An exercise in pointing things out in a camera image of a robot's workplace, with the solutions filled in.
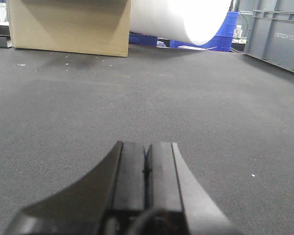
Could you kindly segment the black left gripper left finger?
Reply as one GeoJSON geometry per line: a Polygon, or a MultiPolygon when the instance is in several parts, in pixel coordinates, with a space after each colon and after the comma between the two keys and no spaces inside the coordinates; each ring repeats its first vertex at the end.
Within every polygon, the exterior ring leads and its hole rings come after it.
{"type": "Polygon", "coordinates": [[[56,194],[22,208],[7,235],[99,235],[109,217],[145,208],[145,149],[118,141],[101,162],[56,194]]]}

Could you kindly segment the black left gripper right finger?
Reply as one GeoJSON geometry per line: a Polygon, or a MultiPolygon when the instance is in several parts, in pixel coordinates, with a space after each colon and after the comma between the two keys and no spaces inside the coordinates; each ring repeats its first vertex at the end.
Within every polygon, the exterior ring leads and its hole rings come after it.
{"type": "Polygon", "coordinates": [[[151,144],[147,168],[148,205],[165,209],[181,235],[240,234],[192,174],[176,143],[151,144]]]}

